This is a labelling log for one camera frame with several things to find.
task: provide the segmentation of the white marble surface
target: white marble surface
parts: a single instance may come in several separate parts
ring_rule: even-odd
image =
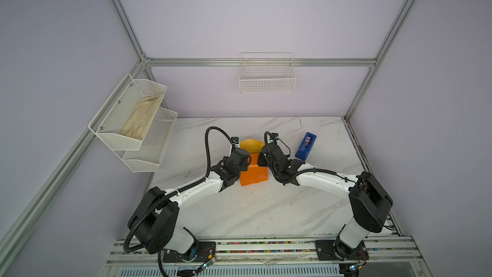
[[[306,132],[317,136],[307,158],[312,165],[344,174],[363,170],[340,117],[178,118],[151,187],[182,186],[206,171],[204,135],[209,126],[230,137],[263,139],[276,132],[292,158]],[[212,165],[228,155],[229,142],[209,133]],[[280,144],[284,153],[288,150]],[[283,186],[271,173],[266,182],[242,187],[237,181],[222,192],[180,211],[178,226],[205,238],[288,238],[336,236],[352,217],[350,203],[316,188]],[[388,235],[383,229],[378,235]]]

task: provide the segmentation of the wall-mounted basket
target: wall-mounted basket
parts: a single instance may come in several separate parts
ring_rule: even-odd
[[[96,116],[89,129],[130,170],[153,172],[160,166],[178,114],[160,107],[166,86],[127,78],[129,83],[106,117],[97,125]]]
[[[293,53],[241,53],[241,93],[293,93]]]

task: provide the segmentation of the black mounting plate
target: black mounting plate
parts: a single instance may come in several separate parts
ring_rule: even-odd
[[[196,257],[192,262],[205,262],[209,259],[210,254],[215,254],[215,247],[215,242],[199,242],[198,253],[196,254]],[[181,254],[174,250],[169,250],[169,253],[167,253],[167,250],[163,250],[161,254],[164,257],[162,260],[163,263],[192,263],[183,262],[183,260],[181,260],[180,258]]]
[[[339,260],[335,256],[335,247],[333,247],[333,243],[335,240],[317,240],[314,241],[314,245],[316,246],[316,253],[318,254],[319,261],[329,261],[329,260]],[[360,250],[366,256],[366,259],[369,259],[369,255],[367,254],[366,245],[363,241],[360,242],[359,246],[357,246],[356,250]],[[363,257],[360,253],[355,252],[353,255],[348,257],[348,260],[360,260],[363,261]]]

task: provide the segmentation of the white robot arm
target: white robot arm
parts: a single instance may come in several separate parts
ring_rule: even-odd
[[[363,172],[358,176],[343,175],[317,169],[302,160],[288,159],[289,156],[284,155],[276,144],[276,139],[277,134],[265,133],[266,145],[258,158],[259,166],[268,167],[274,178],[284,185],[292,183],[318,188],[350,201],[354,216],[334,240],[336,258],[342,261],[348,259],[370,232],[381,232],[393,201],[372,174]],[[124,250],[133,251],[145,247],[149,253],[155,253],[162,249],[171,249],[181,253],[183,260],[192,260],[196,255],[198,240],[187,229],[175,228],[179,210],[234,184],[241,171],[247,170],[249,163],[249,153],[239,148],[239,140],[236,138],[234,142],[231,140],[229,157],[213,167],[209,167],[208,158],[209,171],[206,175],[184,187],[165,191],[159,188],[150,189],[128,222],[131,231]],[[141,245],[128,245],[133,235]]]

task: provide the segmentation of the aluminum frame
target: aluminum frame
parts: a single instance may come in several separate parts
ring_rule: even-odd
[[[249,59],[251,64],[263,63],[266,59]],[[285,58],[272,59],[274,63],[284,63]],[[240,58],[148,58],[144,60],[152,66],[241,66]],[[375,58],[297,58],[292,60],[293,66],[367,66],[376,64]]]
[[[391,25],[390,31],[386,35],[386,38],[384,39],[383,44],[379,48],[379,51],[376,55],[376,63],[374,67],[370,67],[369,70],[367,71],[366,77],[362,81],[361,86],[359,87],[359,90],[357,90],[357,93],[355,94],[355,97],[350,103],[350,106],[348,107],[347,113],[345,114],[345,118],[350,120],[352,116],[354,115],[354,112],[359,106],[360,101],[364,97],[364,94],[366,93],[367,89],[369,88],[369,85],[371,84],[372,80],[376,76],[377,71],[379,70],[379,67],[382,65],[384,62],[384,59],[386,58],[386,55],[391,49],[391,46],[395,42],[395,39],[397,38],[398,34],[400,33],[403,24],[405,24],[405,21],[408,19],[408,16],[410,14],[410,11],[412,8],[415,6],[415,2],[417,0],[405,0],[403,2],[402,7],[400,8],[398,15],[396,19],[394,20],[393,24]]]
[[[131,26],[125,9],[123,8],[121,0],[108,1],[110,2],[115,15],[117,16],[118,21],[132,46],[133,52],[138,58],[137,63],[130,71],[132,77],[137,77],[139,73],[144,72],[150,80],[154,80],[150,69],[150,67],[152,66],[240,66],[240,59],[147,58],[145,53],[142,51],[142,48],[135,35],[135,31]],[[295,66],[369,67],[364,81],[362,82],[357,94],[350,104],[347,113],[345,114],[345,119],[347,120],[346,128],[349,131],[349,135],[354,144],[354,147],[356,148],[356,151],[358,152],[359,157],[367,170],[370,170],[370,166],[366,161],[366,158],[362,152],[362,149],[360,148],[360,145],[358,144],[357,139],[355,138],[355,134],[348,120],[352,117],[355,109],[357,108],[362,97],[366,93],[367,88],[371,84],[380,65],[384,61],[398,33],[400,32],[404,22],[408,18],[408,15],[415,4],[415,1],[416,0],[405,0],[375,59],[295,59],[293,62]],[[100,114],[98,113],[98,116],[101,116],[102,118],[105,116],[105,114],[109,111],[110,106],[114,102],[113,100],[119,96],[120,91],[125,86],[126,83],[125,81],[123,81],[120,86],[115,89],[113,94],[100,110]],[[53,172],[50,179],[46,182],[43,188],[41,188],[40,192],[36,195],[36,197],[30,203],[27,209],[23,212],[21,218],[19,218],[19,220],[15,223],[7,236],[0,243],[0,277],[7,272],[10,265],[14,262],[15,258],[19,255],[24,246],[27,244],[37,225],[40,224],[47,210],[51,207],[53,200],[56,199],[60,191],[70,179],[74,170],[77,168],[78,163],[84,156],[94,138],[95,136],[89,131],[88,128],[82,133],[76,144],[72,147],[72,149],[59,164],[57,169]],[[151,173],[148,186],[151,183],[152,176],[153,173]],[[392,214],[390,214],[390,217],[392,218],[393,222],[395,222]],[[395,226],[398,233],[401,233],[397,224],[395,224]],[[427,265],[420,265],[420,268],[424,270],[424,273],[427,276],[431,276],[430,272],[428,271]]]
[[[230,242],[263,242],[263,241],[289,241],[288,249],[300,249],[302,252],[248,252],[249,250],[255,250],[260,248],[265,249],[279,249],[279,244],[217,244],[218,261],[215,266],[247,266],[247,265],[268,265],[274,267],[276,264],[288,264],[296,265],[302,268],[306,265],[321,264],[321,263],[344,263],[342,261],[319,261],[314,243],[307,243],[307,241],[322,240],[323,238],[279,238],[279,239],[236,239],[236,240],[203,240],[216,243],[230,243]],[[133,239],[131,244],[138,243],[137,239]],[[425,260],[423,259],[417,245],[415,244],[413,237],[401,237],[401,236],[388,236],[388,237],[371,237],[364,240],[367,247],[369,258],[367,262],[410,262],[412,268],[414,268],[416,274],[420,272],[425,273],[425,277],[432,277],[430,272],[424,271],[427,268]],[[106,266],[103,270],[102,276],[119,276],[119,271],[123,267],[143,266],[143,267],[156,267],[156,255],[148,254],[146,250],[138,252],[124,252],[123,240],[116,241],[111,255],[109,256]],[[235,250],[236,252],[224,252],[227,250]],[[165,266],[183,266],[186,265],[183,262],[179,263],[165,263]]]
[[[136,77],[143,70],[143,63],[137,61],[135,65],[133,65],[130,75]],[[104,103],[97,113],[95,117],[96,123],[100,122],[106,116],[130,80],[131,78],[127,77],[121,81],[119,86],[113,91],[106,103]],[[78,163],[94,139],[94,133],[92,133],[89,128],[86,128],[75,145],[59,164],[55,172],[53,172],[50,179],[48,179],[40,192],[21,215],[21,218],[17,220],[2,243],[0,243],[0,276],[3,276],[7,272],[15,258],[17,258],[22,249],[26,246],[29,238],[31,238],[34,233],[34,230],[40,224],[63,187],[65,187],[65,184],[70,180]]]

